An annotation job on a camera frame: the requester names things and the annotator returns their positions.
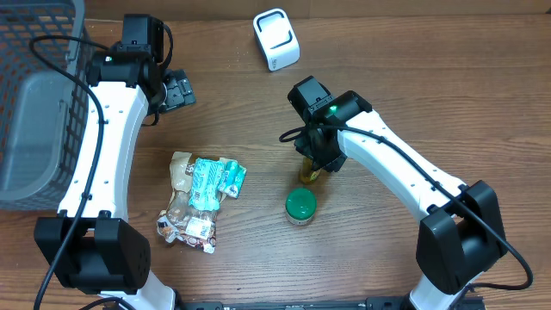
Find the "yellow drink bottle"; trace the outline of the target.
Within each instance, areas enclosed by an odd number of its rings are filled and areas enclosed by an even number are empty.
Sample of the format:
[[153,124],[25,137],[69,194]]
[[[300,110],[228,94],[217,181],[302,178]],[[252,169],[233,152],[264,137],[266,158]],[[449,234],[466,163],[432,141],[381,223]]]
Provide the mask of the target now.
[[321,170],[314,169],[314,163],[310,158],[304,157],[302,160],[302,165],[299,171],[299,180],[304,184],[314,183],[319,175]]

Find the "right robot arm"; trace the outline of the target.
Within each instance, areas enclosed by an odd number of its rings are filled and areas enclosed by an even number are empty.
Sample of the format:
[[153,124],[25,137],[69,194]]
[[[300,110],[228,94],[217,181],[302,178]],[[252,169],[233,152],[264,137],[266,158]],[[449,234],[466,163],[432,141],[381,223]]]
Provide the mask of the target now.
[[371,171],[418,222],[416,259],[423,275],[404,309],[452,309],[468,284],[506,252],[494,190],[440,170],[400,139],[352,90],[334,96],[314,77],[297,83],[288,100],[305,122],[294,142],[312,170],[339,171],[352,158]]

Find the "white barcode scanner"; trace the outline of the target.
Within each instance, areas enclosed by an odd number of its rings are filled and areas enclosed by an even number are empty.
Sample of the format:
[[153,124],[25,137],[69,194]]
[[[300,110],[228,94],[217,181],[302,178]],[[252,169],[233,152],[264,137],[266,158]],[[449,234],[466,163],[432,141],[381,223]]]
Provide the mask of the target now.
[[283,9],[274,8],[256,15],[252,25],[270,71],[278,71],[299,60],[300,45]]

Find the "dark grey plastic basket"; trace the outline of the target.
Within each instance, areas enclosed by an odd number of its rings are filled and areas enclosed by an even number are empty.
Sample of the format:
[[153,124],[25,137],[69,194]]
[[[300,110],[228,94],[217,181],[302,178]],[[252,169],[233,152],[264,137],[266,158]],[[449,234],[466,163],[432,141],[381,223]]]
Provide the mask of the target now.
[[1,208],[55,209],[74,173],[88,95],[42,63],[81,81],[93,54],[83,0],[1,0]]

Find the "green lidded cup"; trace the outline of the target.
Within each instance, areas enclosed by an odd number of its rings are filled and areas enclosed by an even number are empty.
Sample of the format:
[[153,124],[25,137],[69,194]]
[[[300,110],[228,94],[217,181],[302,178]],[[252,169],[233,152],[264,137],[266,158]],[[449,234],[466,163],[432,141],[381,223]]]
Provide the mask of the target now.
[[316,210],[317,200],[309,189],[294,189],[285,201],[286,218],[296,226],[307,225],[313,219]]

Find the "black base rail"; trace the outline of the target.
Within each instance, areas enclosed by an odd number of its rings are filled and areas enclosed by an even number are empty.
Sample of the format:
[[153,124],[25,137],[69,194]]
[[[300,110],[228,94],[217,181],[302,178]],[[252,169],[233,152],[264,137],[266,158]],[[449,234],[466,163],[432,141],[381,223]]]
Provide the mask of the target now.
[[223,304],[216,302],[186,302],[177,309],[184,310],[400,310],[406,309],[405,297],[370,297],[365,301],[318,301],[318,302],[257,302]]

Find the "teal tissue pack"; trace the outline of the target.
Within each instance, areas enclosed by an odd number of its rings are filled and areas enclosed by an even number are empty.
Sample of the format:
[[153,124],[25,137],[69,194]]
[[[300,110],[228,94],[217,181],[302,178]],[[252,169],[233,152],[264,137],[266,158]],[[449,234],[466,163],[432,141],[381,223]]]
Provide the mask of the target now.
[[247,169],[238,161],[229,160],[225,163],[218,191],[232,198],[238,198],[245,181]]

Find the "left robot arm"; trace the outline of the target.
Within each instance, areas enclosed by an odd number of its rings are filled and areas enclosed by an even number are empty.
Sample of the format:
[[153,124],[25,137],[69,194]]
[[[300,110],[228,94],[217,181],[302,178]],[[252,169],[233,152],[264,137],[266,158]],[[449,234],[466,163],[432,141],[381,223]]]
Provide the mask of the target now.
[[41,217],[34,240],[47,278],[95,296],[107,309],[181,309],[180,294],[152,272],[148,239],[128,221],[127,188],[145,118],[189,106],[195,93],[169,64],[173,37],[151,15],[127,14],[121,40],[95,44],[85,79],[89,99],[77,165],[53,217]]

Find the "teal wet wipes pack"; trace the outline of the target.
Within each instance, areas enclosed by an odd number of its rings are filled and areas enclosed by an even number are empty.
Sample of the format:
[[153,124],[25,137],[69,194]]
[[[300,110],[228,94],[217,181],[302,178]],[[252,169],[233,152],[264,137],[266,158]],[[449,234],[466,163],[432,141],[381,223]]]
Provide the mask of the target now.
[[189,205],[199,211],[218,211],[218,187],[225,165],[220,161],[198,158],[195,161]]

